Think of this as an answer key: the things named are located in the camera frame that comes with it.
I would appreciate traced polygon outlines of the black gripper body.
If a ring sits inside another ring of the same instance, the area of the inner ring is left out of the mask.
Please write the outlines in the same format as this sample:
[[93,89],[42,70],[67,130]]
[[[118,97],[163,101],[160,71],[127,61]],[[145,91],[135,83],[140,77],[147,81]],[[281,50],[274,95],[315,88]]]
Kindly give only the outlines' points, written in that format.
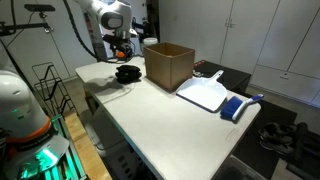
[[104,35],[103,40],[110,45],[113,55],[120,61],[129,61],[133,57],[133,50],[128,39]]

